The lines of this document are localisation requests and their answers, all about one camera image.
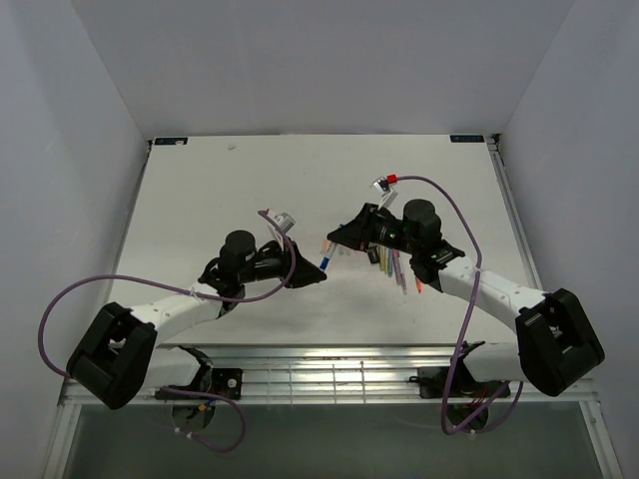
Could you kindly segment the yellow highlighter pen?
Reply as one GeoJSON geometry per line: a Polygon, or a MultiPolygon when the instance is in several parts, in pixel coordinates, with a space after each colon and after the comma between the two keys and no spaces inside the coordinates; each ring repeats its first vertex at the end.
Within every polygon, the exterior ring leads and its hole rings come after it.
{"type": "Polygon", "coordinates": [[[382,245],[380,245],[378,247],[378,252],[379,252],[379,259],[380,259],[380,269],[383,271],[384,274],[387,274],[388,269],[387,269],[387,252],[386,252],[386,248],[382,245]]]}

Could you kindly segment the red pen clear cap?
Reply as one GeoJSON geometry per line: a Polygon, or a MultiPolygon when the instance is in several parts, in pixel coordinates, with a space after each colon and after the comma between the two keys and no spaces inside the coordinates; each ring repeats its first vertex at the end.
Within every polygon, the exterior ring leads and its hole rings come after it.
{"type": "Polygon", "coordinates": [[[400,252],[398,250],[395,251],[395,259],[396,259],[395,273],[397,277],[397,283],[400,285],[402,289],[405,289],[405,275],[403,271],[403,263],[401,260],[400,252]]]}

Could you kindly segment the black pink highlighter body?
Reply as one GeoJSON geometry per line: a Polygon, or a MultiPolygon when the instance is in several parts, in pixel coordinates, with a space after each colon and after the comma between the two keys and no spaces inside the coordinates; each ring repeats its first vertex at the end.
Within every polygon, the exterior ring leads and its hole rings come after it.
{"type": "Polygon", "coordinates": [[[370,247],[366,250],[367,257],[371,264],[379,264],[380,256],[376,247],[370,247]]]}

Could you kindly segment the grey black pen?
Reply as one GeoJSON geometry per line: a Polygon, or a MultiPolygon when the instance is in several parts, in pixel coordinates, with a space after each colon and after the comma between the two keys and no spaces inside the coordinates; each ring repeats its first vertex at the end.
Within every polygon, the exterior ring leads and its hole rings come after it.
{"type": "Polygon", "coordinates": [[[405,273],[401,274],[401,289],[402,289],[402,293],[404,295],[407,295],[408,288],[407,288],[407,281],[406,281],[405,273]]]}

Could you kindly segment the white marker blue cap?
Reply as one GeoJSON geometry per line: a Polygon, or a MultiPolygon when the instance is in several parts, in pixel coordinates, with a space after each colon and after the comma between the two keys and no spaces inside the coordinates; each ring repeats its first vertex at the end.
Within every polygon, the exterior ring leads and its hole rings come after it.
{"type": "Polygon", "coordinates": [[[332,256],[334,255],[335,250],[336,250],[336,244],[334,242],[331,242],[328,245],[325,253],[323,254],[322,260],[321,260],[320,265],[319,265],[319,269],[320,270],[325,271],[327,269],[328,264],[329,264],[332,256]]]}

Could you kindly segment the blue pen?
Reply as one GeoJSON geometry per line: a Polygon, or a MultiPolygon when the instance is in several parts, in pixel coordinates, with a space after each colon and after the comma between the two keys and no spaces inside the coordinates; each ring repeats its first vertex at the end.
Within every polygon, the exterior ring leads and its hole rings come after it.
{"type": "Polygon", "coordinates": [[[400,261],[399,261],[399,254],[396,249],[393,249],[393,266],[394,266],[393,274],[394,274],[395,282],[397,284],[401,284],[400,261]]]}

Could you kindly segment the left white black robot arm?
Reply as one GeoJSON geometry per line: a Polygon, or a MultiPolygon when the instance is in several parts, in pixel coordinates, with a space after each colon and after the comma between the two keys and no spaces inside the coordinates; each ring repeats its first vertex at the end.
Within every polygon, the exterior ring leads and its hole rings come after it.
{"type": "Polygon", "coordinates": [[[163,343],[231,312],[245,298],[248,283],[280,279],[287,288],[301,288],[324,281],[324,270],[305,259],[294,242],[273,239],[257,247],[251,233],[232,232],[187,294],[134,307],[104,305],[66,371],[111,409],[142,389],[157,388],[162,397],[182,390],[201,398],[217,389],[211,359],[193,347],[165,349],[163,343]]]}

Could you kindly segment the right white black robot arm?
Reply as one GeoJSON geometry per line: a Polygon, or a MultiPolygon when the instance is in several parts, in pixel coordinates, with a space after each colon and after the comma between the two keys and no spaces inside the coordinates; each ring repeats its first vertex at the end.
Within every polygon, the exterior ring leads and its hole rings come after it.
{"type": "Polygon", "coordinates": [[[525,381],[556,397],[605,358],[573,292],[533,289],[481,269],[443,238],[441,219],[427,200],[408,202],[400,219],[366,204],[327,238],[355,250],[379,245],[408,254],[420,282],[467,301],[514,332],[513,343],[462,344],[449,370],[453,389],[463,396],[488,382],[525,381]]]}

